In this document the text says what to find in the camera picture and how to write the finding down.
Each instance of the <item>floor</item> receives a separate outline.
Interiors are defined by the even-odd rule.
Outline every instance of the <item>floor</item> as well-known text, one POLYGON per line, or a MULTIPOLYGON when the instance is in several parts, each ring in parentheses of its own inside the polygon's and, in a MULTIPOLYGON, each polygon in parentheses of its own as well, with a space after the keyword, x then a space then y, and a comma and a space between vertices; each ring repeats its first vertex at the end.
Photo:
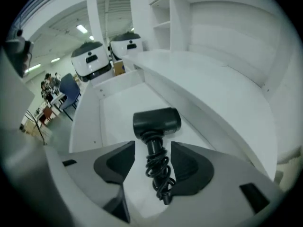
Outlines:
MULTIPOLYGON (((73 118, 75 109, 69 107, 66 112, 73 118)), ((47 128, 53 133, 49 145, 60 153, 68 153, 69 151, 71 125, 72 121, 64 113, 59 114, 47 124, 47 128)))

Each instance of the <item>fluorescent light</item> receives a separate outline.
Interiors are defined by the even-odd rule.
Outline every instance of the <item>fluorescent light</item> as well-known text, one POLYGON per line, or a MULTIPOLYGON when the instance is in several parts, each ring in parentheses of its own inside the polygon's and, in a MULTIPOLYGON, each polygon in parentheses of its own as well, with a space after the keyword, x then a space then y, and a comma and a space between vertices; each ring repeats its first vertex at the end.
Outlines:
POLYGON ((83 27, 83 25, 78 25, 78 26, 76 26, 76 28, 84 34, 87 33, 87 29, 85 27, 83 27))
POLYGON ((60 60, 60 58, 53 59, 53 60, 51 61, 51 63, 53 63, 53 62, 55 62, 55 61, 58 61, 58 60, 60 60))
POLYGON ((41 66, 41 64, 38 64, 38 65, 33 66, 33 67, 31 67, 31 68, 28 68, 25 72, 29 72, 29 71, 31 71, 31 70, 33 70, 33 69, 38 68, 39 66, 41 66))

